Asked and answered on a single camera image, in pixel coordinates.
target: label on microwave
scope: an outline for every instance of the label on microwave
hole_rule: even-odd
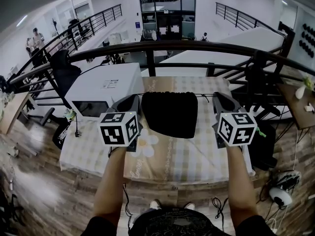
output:
[[[108,80],[104,81],[102,88],[103,89],[114,89],[118,84],[118,80]]]

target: black drawstring pouch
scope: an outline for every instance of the black drawstring pouch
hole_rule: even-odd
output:
[[[141,105],[151,130],[177,138],[194,137],[198,113],[194,93],[147,92]]]

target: potted plant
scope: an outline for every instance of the potted plant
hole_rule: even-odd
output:
[[[298,99],[301,99],[303,97],[305,88],[308,88],[311,91],[313,91],[314,89],[314,84],[309,76],[303,78],[303,83],[304,84],[295,92],[295,97]]]

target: white shoe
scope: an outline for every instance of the white shoe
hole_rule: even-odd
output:
[[[155,209],[155,210],[159,210],[159,209],[161,209],[161,204],[157,199],[154,199],[150,203],[150,208]]]
[[[184,209],[195,210],[195,204],[188,203],[187,205],[185,205]]]

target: doorway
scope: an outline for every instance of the doorway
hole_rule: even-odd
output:
[[[182,39],[182,16],[157,15],[157,31],[162,40]]]

